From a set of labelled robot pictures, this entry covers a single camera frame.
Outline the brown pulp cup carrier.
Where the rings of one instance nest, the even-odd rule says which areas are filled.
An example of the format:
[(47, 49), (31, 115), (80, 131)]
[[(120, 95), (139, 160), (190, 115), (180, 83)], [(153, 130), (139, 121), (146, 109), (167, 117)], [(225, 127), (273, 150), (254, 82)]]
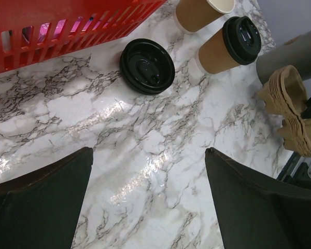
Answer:
[(298, 70), (292, 65), (276, 70), (258, 97), (269, 114), (283, 117), (277, 133), (284, 139), (284, 148), (311, 157), (311, 119), (301, 117), (307, 109), (307, 92)]

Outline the brown paper coffee cup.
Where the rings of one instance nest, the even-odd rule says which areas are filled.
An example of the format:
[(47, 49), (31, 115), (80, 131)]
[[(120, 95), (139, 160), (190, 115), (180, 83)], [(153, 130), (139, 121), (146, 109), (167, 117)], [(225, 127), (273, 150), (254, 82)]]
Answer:
[(222, 29), (199, 48), (195, 60), (200, 71), (213, 75), (239, 66), (225, 46)]

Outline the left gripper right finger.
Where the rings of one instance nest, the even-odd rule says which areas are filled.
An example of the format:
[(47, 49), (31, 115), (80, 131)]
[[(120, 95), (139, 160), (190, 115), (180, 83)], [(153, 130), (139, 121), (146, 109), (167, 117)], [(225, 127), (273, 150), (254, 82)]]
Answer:
[(311, 181), (286, 183), (205, 152), (225, 248), (311, 248)]

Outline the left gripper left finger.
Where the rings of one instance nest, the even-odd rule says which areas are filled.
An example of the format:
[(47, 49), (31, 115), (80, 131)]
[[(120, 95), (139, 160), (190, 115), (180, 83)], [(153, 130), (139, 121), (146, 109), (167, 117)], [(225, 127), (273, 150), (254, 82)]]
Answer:
[(0, 248), (71, 248), (92, 164), (84, 147), (0, 183)]

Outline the black cup lid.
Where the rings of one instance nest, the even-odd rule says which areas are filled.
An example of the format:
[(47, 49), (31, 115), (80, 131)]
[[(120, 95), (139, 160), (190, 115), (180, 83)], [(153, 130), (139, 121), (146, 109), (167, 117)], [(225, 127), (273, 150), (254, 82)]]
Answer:
[(248, 16), (231, 17), (222, 27), (225, 47), (239, 65), (253, 63), (261, 51), (260, 33)]

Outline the red plastic shopping basket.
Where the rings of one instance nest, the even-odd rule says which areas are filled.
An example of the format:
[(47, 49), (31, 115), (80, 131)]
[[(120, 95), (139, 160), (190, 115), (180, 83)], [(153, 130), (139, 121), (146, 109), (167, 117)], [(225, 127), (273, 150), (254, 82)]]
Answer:
[(162, 1), (0, 1), (0, 73), (128, 36)]

